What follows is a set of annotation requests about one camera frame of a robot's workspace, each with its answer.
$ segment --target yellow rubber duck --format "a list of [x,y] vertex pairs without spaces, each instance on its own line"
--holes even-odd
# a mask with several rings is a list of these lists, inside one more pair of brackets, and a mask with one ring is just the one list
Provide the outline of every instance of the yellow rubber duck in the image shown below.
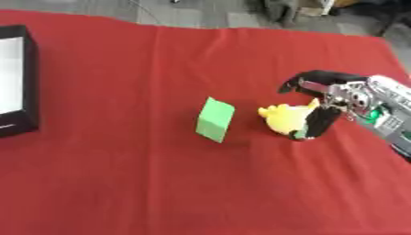
[[261,107],[259,108],[259,115],[265,118],[270,129],[283,135],[288,135],[293,130],[303,130],[306,117],[319,106],[319,101],[315,98],[308,106],[288,106],[287,104],[282,104],[279,106],[269,106],[268,108]]

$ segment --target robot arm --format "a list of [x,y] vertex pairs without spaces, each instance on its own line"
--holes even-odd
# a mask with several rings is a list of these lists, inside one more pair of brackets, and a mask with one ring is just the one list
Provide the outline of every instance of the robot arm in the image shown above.
[[307,119],[308,139],[321,136],[341,114],[387,140],[411,159],[411,89],[381,76],[312,71],[285,82],[279,93],[293,90],[321,99]]

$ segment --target gray floor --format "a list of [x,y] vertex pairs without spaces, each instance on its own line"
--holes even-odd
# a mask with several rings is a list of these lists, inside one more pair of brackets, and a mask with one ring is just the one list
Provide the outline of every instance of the gray floor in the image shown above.
[[[178,4],[171,4],[170,0],[0,0],[0,8],[98,15],[141,24],[188,28],[280,28],[253,13],[258,7],[250,4],[252,1],[258,0],[181,0]],[[378,27],[379,22],[372,18],[342,15],[300,16],[291,29],[371,35]],[[385,38],[411,73],[411,29],[398,24]]]

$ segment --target green block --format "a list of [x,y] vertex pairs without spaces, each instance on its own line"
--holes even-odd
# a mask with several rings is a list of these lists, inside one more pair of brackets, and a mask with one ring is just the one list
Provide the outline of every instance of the green block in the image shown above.
[[232,105],[208,97],[198,117],[196,132],[221,143],[226,136],[234,110]]

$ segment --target red cloth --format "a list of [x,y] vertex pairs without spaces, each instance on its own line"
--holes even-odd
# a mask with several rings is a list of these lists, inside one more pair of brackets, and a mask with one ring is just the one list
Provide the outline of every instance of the red cloth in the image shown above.
[[[41,131],[0,140],[0,234],[406,234],[411,168],[341,119],[290,141],[260,106],[302,71],[407,76],[381,39],[140,26],[1,11],[40,47]],[[222,144],[194,132],[211,95],[237,108]]]

